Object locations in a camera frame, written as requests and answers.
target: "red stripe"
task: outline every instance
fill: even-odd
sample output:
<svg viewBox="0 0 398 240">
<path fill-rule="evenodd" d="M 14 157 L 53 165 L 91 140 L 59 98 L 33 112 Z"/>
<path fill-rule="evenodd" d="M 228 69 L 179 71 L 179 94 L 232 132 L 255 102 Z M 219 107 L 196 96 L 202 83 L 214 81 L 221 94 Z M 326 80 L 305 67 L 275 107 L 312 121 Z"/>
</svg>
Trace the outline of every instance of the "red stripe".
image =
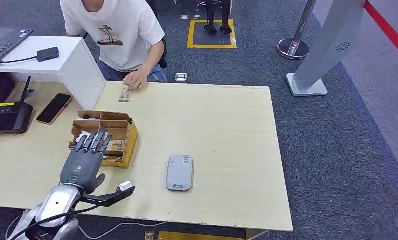
<svg viewBox="0 0 398 240">
<path fill-rule="evenodd" d="M 389 25 L 389 23 L 380 15 L 379 12 L 367 0 L 364 5 L 365 10 L 374 19 L 384 34 L 392 41 L 398 49 L 398 33 Z"/>
</svg>

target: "person's leg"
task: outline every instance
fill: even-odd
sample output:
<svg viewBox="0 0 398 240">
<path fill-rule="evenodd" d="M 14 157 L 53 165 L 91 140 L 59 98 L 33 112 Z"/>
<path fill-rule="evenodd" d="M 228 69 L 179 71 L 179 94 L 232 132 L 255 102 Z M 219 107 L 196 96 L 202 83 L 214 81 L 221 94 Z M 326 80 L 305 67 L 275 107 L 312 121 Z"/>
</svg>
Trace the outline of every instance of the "person's leg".
<svg viewBox="0 0 398 240">
<path fill-rule="evenodd" d="M 208 24 L 205 25 L 205 30 L 209 34 L 216 34 L 216 29 L 213 25 L 213 0 L 206 0 L 206 17 L 208 19 Z"/>
<path fill-rule="evenodd" d="M 167 83 L 168 80 L 166 79 L 165 74 L 163 73 L 163 70 L 157 64 L 153 68 L 153 70 L 150 72 L 150 74 L 147 76 L 147 82 L 149 82 L 149 83 Z"/>
<path fill-rule="evenodd" d="M 225 34 L 230 34 L 232 32 L 230 26 L 228 25 L 228 17 L 230 16 L 230 0 L 222 0 L 222 26 L 219 28 L 221 32 Z"/>
<path fill-rule="evenodd" d="M 127 75 L 125 72 L 114 70 L 113 68 L 104 64 L 102 61 L 99 61 L 97 66 L 99 67 L 106 81 L 122 81 L 122 79 L 124 79 L 124 77 Z"/>
</svg>

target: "stanchion post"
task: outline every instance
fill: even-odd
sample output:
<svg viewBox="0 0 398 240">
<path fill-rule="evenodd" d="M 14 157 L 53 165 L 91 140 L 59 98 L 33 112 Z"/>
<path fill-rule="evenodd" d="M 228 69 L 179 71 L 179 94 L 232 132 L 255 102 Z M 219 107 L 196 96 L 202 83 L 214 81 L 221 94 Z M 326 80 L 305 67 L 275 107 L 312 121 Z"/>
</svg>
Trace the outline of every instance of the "stanchion post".
<svg viewBox="0 0 398 240">
<path fill-rule="evenodd" d="M 321 80 L 358 41 L 365 0 L 333 0 L 324 26 L 312 51 L 287 82 L 296 97 L 323 96 L 327 89 Z"/>
<path fill-rule="evenodd" d="M 278 43 L 277 51 L 283 57 L 292 60 L 300 60 L 304 59 L 309 54 L 309 46 L 302 41 L 301 38 L 316 2 L 316 0 L 308 0 L 306 2 L 305 9 L 303 10 L 299 26 L 296 29 L 294 37 L 285 38 Z"/>
</svg>

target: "cardboard box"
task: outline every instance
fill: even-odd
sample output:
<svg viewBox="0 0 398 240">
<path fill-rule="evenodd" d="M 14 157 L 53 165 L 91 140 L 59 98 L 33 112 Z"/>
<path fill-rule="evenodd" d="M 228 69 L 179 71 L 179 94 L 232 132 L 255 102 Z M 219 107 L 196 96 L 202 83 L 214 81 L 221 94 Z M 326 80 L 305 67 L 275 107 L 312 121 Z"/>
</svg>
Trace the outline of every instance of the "cardboard box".
<svg viewBox="0 0 398 240">
<path fill-rule="evenodd" d="M 132 118 L 125 113 L 105 111 L 79 111 L 78 117 L 80 119 L 72 123 L 71 133 L 74 137 L 69 147 L 76 144 L 75 140 L 82 132 L 96 133 L 99 129 L 106 129 L 112 138 L 104 152 L 102 166 L 127 168 L 138 135 Z"/>
</svg>

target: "white t-shirt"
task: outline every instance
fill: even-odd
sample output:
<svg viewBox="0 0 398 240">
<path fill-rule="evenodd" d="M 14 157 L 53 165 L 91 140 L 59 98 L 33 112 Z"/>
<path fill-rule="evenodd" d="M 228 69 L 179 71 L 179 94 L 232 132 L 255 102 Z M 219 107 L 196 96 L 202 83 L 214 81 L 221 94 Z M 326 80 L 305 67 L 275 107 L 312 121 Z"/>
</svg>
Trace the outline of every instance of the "white t-shirt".
<svg viewBox="0 0 398 240">
<path fill-rule="evenodd" d="M 86 31 L 100 47 L 100 60 L 121 72 L 141 66 L 164 36 L 145 0 L 105 0 L 98 12 L 87 12 L 81 0 L 60 0 L 60 7 L 66 32 Z"/>
</svg>

